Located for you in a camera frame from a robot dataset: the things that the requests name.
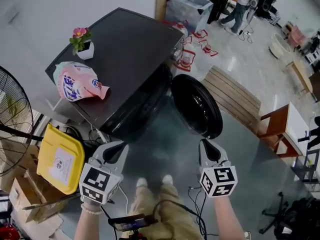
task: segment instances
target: plastic storage box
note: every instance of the plastic storage box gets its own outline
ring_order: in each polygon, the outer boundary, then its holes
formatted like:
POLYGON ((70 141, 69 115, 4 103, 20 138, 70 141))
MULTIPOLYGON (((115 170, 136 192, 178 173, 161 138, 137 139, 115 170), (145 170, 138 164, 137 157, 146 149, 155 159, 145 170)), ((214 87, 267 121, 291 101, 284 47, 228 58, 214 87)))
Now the plastic storage box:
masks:
POLYGON ((49 123, 41 143, 36 173, 62 193, 70 195, 77 190, 84 161, 81 142, 49 123))
POLYGON ((206 27, 213 6, 210 0, 169 0, 166 2, 165 20, 183 22, 190 35, 206 27))

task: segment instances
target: bracelet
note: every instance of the bracelet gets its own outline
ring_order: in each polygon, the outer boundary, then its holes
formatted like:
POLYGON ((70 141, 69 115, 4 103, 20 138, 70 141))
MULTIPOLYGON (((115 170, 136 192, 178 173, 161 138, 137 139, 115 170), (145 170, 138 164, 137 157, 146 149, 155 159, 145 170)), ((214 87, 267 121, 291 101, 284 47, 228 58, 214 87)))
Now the bracelet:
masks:
POLYGON ((102 211, 101 211, 101 210, 100 210, 100 211, 92 211, 92 210, 87 209, 87 208, 84 206, 84 203, 81 204, 81 208, 82 208, 82 210, 84 210, 84 211, 87 212, 88 214, 92 214, 92 215, 100 215, 100 214, 102 214, 102 211))

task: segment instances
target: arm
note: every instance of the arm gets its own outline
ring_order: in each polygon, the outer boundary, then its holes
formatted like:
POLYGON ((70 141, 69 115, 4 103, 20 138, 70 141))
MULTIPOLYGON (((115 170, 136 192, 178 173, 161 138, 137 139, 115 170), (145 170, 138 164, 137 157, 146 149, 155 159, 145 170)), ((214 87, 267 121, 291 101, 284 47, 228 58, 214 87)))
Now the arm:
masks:
MULTIPOLYGON (((100 212, 100 204, 94 201, 85 201, 84 207, 92 212, 100 212)), ((74 240, 99 240, 99 215, 90 214, 82 209, 74 240)))
POLYGON ((231 206, 229 197, 213 199, 220 240, 245 240, 245 233, 231 206))

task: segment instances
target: paper box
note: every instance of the paper box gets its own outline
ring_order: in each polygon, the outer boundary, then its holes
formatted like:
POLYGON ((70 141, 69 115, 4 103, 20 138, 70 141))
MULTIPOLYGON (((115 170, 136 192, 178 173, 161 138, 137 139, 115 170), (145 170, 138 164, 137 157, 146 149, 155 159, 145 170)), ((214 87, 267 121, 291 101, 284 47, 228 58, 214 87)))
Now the paper box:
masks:
POLYGON ((206 27, 213 6, 210 0, 169 0, 165 20, 183 23, 190 35, 206 27))
POLYGON ((37 175, 36 171, 27 170, 24 177, 42 204, 56 202, 40 207, 34 217, 35 222, 41 223, 52 215, 59 213, 68 203, 68 200, 59 201, 66 195, 37 175))
POLYGON ((204 168, 200 184, 209 198, 229 196, 238 183, 234 166, 204 168))
POLYGON ((39 209, 22 210, 22 208, 41 204, 40 199, 30 187, 29 182, 23 177, 17 177, 14 179, 9 199, 14 209, 19 213, 19 217, 23 223, 32 221, 39 209))
MULTIPOLYGON (((28 147, 27 144, 7 139, 0 140, 0 144, 4 152, 4 155, 1 158, 7 161, 9 165, 12 165, 12 162, 17 162, 18 159, 21 158, 22 153, 25 152, 18 163, 19 166, 16 165, 7 174, 0 177, 0 189, 9 193, 15 178, 24 176, 26 172, 24 168, 32 170, 37 169, 39 148, 35 145, 29 145, 28 147)), ((4 163, 4 171, 11 167, 7 163, 4 163)))

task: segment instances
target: tile floor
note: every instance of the tile floor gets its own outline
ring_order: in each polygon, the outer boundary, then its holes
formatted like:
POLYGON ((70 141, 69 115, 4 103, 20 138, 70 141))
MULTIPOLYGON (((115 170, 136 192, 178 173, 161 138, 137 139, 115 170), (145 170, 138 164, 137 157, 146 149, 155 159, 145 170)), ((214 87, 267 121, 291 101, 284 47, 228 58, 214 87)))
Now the tile floor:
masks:
MULTIPOLYGON (((231 21, 227 26, 232 27, 233 24, 234 21, 231 21)), ((281 30, 260 18, 254 18, 250 25, 254 30, 251 35, 253 43, 249 43, 247 38, 242 41, 238 36, 229 34, 216 21, 207 25, 209 42, 219 52, 216 66, 261 100, 261 116, 292 102, 309 125, 313 112, 320 115, 320 105, 315 103, 310 93, 299 91, 303 87, 298 77, 293 70, 286 70, 293 56, 300 55, 295 53, 282 60, 275 58, 269 51, 268 43, 271 36, 281 33, 281 30)), ((306 71, 308 76, 313 72, 309 66, 306 71)))

